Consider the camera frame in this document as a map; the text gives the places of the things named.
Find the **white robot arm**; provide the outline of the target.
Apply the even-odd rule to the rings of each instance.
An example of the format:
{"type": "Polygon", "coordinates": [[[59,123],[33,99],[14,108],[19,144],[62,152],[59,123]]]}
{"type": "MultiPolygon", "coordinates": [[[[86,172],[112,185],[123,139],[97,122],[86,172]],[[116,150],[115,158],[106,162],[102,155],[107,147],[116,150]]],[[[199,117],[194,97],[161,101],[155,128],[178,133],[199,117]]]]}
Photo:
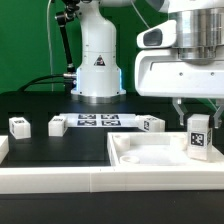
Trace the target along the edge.
{"type": "MultiPolygon", "coordinates": [[[[106,102],[123,93],[116,65],[116,28],[100,7],[134,0],[81,0],[75,16],[82,29],[82,63],[74,96],[106,102]]],[[[219,106],[213,126],[224,112],[224,0],[146,0],[168,20],[141,32],[135,59],[135,88],[142,96],[170,97],[180,116],[183,98],[214,99],[219,106]]]]}

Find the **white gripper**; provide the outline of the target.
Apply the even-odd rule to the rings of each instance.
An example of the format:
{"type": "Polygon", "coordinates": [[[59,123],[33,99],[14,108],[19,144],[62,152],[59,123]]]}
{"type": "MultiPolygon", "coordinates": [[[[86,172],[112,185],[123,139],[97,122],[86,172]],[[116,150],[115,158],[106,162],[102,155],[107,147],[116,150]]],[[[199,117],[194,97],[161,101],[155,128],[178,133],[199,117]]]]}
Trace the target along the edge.
{"type": "MultiPolygon", "coordinates": [[[[142,96],[172,97],[184,125],[181,98],[224,98],[224,31],[219,24],[168,20],[137,36],[135,89],[142,96]]],[[[221,127],[224,105],[213,116],[221,127]]]]}

